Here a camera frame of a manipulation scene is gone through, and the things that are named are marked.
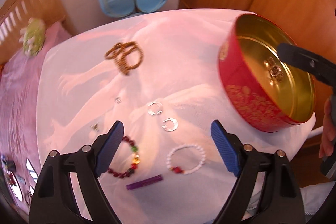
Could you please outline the person's right hand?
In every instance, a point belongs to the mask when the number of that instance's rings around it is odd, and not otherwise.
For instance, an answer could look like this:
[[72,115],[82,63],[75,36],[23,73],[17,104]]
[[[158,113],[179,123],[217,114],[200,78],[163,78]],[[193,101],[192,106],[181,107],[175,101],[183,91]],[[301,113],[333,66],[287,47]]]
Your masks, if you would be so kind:
[[334,151],[333,140],[335,139],[335,125],[331,119],[331,111],[331,102],[327,99],[324,106],[323,130],[319,148],[319,158],[331,156]]

